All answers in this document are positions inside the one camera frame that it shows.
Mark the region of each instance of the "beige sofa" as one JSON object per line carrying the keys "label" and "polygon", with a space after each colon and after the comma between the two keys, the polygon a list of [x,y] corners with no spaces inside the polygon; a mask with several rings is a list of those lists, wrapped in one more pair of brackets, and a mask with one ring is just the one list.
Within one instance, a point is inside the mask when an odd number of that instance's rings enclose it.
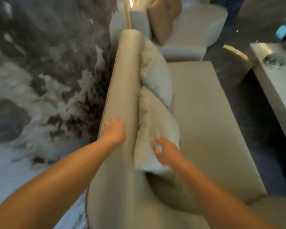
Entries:
{"label": "beige sofa", "polygon": [[[169,207],[164,202],[171,190],[134,170],[142,49],[139,31],[122,32],[100,132],[105,121],[123,120],[127,141],[108,157],[90,184],[90,228],[207,229],[201,214]],[[267,196],[211,62],[168,65],[174,92],[171,112],[179,123],[181,152],[266,220],[286,228],[286,197]]]}
{"label": "beige sofa", "polygon": [[[152,39],[146,14],[154,0],[138,0],[130,10],[132,29]],[[216,5],[193,3],[185,5],[173,20],[173,32],[159,50],[167,61],[202,60],[207,47],[214,44],[225,24],[228,12]]]}

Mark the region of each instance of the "dark floor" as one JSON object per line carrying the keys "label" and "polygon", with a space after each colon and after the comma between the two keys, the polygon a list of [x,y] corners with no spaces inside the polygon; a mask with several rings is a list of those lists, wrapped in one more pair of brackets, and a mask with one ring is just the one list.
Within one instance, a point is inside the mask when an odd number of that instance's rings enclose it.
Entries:
{"label": "dark floor", "polygon": [[267,192],[275,195],[286,195],[286,138],[257,80],[243,81],[249,64],[223,45],[246,53],[251,42],[276,42],[285,18],[286,0],[245,0],[204,57],[214,65]]}

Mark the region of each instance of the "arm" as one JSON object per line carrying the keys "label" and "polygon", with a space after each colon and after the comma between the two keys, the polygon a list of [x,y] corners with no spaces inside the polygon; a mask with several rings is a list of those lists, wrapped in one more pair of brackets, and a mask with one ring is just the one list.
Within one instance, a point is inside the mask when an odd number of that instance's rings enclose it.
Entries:
{"label": "arm", "polygon": [[126,141],[123,122],[24,184],[0,205],[0,228],[53,228],[88,187],[103,161]]}
{"label": "arm", "polygon": [[156,138],[156,141],[162,146],[162,152],[155,151],[158,160],[162,165],[168,165],[174,169],[187,181],[194,201],[211,228],[273,229],[243,202],[186,160],[175,144],[164,138]]}

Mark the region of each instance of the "sofa back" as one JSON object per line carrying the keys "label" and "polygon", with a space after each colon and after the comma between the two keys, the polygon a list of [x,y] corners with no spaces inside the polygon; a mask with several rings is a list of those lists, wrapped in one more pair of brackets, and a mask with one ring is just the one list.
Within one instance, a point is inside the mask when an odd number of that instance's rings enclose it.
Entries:
{"label": "sofa back", "polygon": [[152,39],[152,31],[147,17],[147,7],[155,0],[137,0],[129,12],[132,29],[139,30],[144,37]]}
{"label": "sofa back", "polygon": [[124,30],[107,93],[99,138],[104,123],[115,118],[125,123],[126,143],[104,161],[92,180],[87,194],[90,228],[128,228],[134,186],[133,152],[138,132],[140,66],[143,36],[137,30]]}

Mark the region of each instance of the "coffee table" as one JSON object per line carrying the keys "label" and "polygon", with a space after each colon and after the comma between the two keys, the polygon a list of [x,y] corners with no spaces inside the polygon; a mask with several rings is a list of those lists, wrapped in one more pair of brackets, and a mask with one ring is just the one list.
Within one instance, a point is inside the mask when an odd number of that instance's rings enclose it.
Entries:
{"label": "coffee table", "polygon": [[250,49],[248,57],[255,76],[286,136],[286,65],[271,69],[263,63],[268,54],[278,52],[286,56],[286,51],[279,43],[251,43]]}

